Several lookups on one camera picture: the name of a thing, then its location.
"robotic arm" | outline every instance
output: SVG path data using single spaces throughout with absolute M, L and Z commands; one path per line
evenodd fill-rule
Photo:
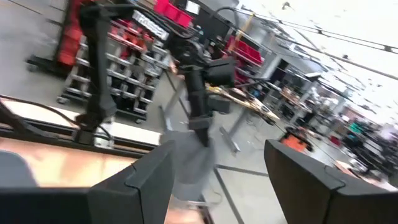
M 190 40 L 195 34 L 179 34 L 153 12 L 133 4 L 104 6 L 89 1 L 80 6 L 79 17 L 80 27 L 88 44 L 92 96 L 88 100 L 86 113 L 76 117 L 80 130 L 75 136 L 75 141 L 92 144 L 98 126 L 116 112 L 116 104 L 107 84 L 106 40 L 112 20 L 132 19 L 162 42 L 164 48 L 169 49 L 171 55 L 179 61 L 179 70 L 185 75 L 191 107 L 189 128 L 195 130 L 202 144 L 207 147 L 212 109 L 208 105 L 205 83 L 213 86 L 233 86 L 233 58 L 207 62 L 203 58 L 202 47 Z

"gray floor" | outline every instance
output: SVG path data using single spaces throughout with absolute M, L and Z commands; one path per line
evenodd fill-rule
M 61 78 L 40 72 L 30 73 L 26 70 L 24 59 L 34 50 L 33 43 L 37 37 L 38 24 L 40 24 L 40 16 L 23 7 L 17 5 L 0 7 L 0 66 L 2 68 L 0 94 L 81 112 L 81 106 L 59 105 L 55 102 L 63 85 Z M 119 121 L 161 132 L 163 127 L 158 106 L 165 105 L 172 93 L 169 83 L 163 77 L 154 102 L 149 108 L 147 121 L 140 125 L 132 123 L 128 118 L 119 118 Z M 211 130 L 211 136 L 216 141 L 220 165 L 217 172 L 211 175 L 210 184 L 204 191 L 207 201 L 217 202 L 217 206 L 211 208 L 212 217 L 216 224 L 285 224 L 282 210 L 271 183 L 266 177 L 267 170 L 263 156 L 265 140 L 279 138 L 282 135 L 280 129 L 285 124 L 279 122 L 277 126 L 269 126 L 259 118 L 252 118 L 251 121 L 242 125 L 234 138 L 241 146 L 242 152 L 232 154 L 218 128 L 221 125 L 226 129 L 230 128 L 239 112 L 240 108 L 234 106 L 233 112 L 229 115 L 217 114 Z M 174 129 L 186 130 L 187 119 L 180 105 L 174 108 L 171 119 Z M 344 159 L 342 153 L 328 143 L 314 139 L 312 141 L 316 148 L 311 156 L 319 161 L 331 164 L 333 159 Z M 231 207 L 236 208 L 237 215 Z

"concrete floor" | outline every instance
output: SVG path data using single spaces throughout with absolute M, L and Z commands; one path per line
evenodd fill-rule
M 62 78 L 26 70 L 24 60 L 33 51 L 39 24 L 40 16 L 23 7 L 0 7 L 0 94 L 81 112 L 81 106 L 56 103 L 56 97 L 63 85 Z M 118 118 L 119 122 L 162 132 L 158 106 L 165 106 L 172 93 L 169 83 L 163 77 L 149 108 L 147 121 L 137 125 L 128 118 Z M 258 118 L 253 118 L 234 137 L 242 149 L 242 152 L 234 155 L 223 141 L 218 128 L 221 125 L 226 129 L 230 128 L 239 112 L 240 108 L 235 106 L 231 114 L 217 114 L 211 130 L 211 136 L 217 145 L 219 165 L 211 175 L 210 184 L 203 194 L 207 201 L 217 202 L 217 205 L 210 208 L 212 217 L 216 224 L 285 224 L 283 212 L 267 178 L 263 157 L 265 140 L 279 138 L 282 135 L 280 129 L 285 124 L 280 122 L 277 126 L 269 126 Z M 186 130 L 187 119 L 180 105 L 174 108 L 171 119 L 174 129 Z M 311 153 L 312 157 L 328 165 L 333 159 L 344 159 L 339 150 L 327 143 L 313 141 L 316 147 L 315 152 Z

